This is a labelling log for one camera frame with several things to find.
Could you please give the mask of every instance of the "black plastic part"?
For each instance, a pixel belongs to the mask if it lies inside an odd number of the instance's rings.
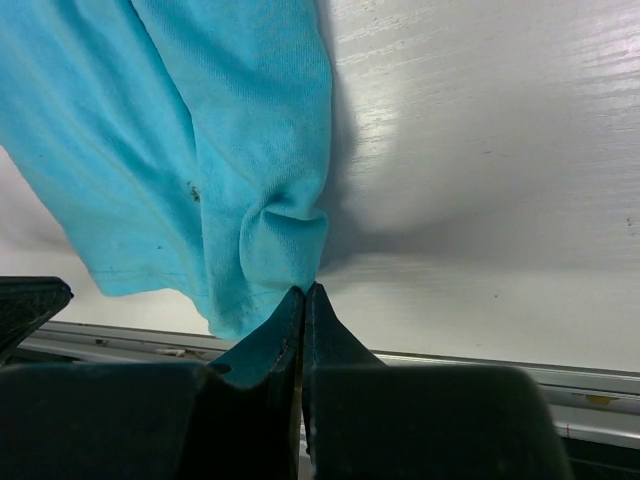
[[[0,277],[0,362],[72,298],[56,277]]]
[[[307,292],[304,316],[302,413],[308,452],[314,441],[310,418],[313,374],[318,368],[340,365],[386,368],[384,362],[360,343],[338,320],[326,290],[321,284],[314,283]]]
[[[303,305],[292,289],[211,366],[4,367],[0,478],[296,478]]]
[[[489,367],[335,367],[314,374],[317,480],[571,479],[526,374]]]

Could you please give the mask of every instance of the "white panel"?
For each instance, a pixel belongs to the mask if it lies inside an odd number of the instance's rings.
[[[318,3],[320,279],[345,323],[382,350],[640,371],[640,2]],[[67,279],[61,320],[206,331],[175,292],[101,297],[2,156],[0,178],[0,273]]]

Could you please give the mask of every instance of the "white surface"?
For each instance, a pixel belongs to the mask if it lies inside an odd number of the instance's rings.
[[[320,280],[345,323],[382,350],[640,371],[640,2],[326,1]],[[101,297],[0,169],[1,274],[68,280],[60,320],[206,332],[175,292]]]

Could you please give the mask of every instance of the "dark spot on fabric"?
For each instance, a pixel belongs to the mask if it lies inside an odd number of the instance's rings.
[[[187,187],[189,187],[189,193],[191,194],[191,198],[196,203],[200,203],[200,191],[195,185],[192,185],[191,182],[187,182]]]

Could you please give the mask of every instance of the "light blue cloth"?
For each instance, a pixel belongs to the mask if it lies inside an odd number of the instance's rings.
[[[331,96],[313,0],[0,0],[0,45],[0,144],[102,292],[177,289],[237,338],[311,285]]]

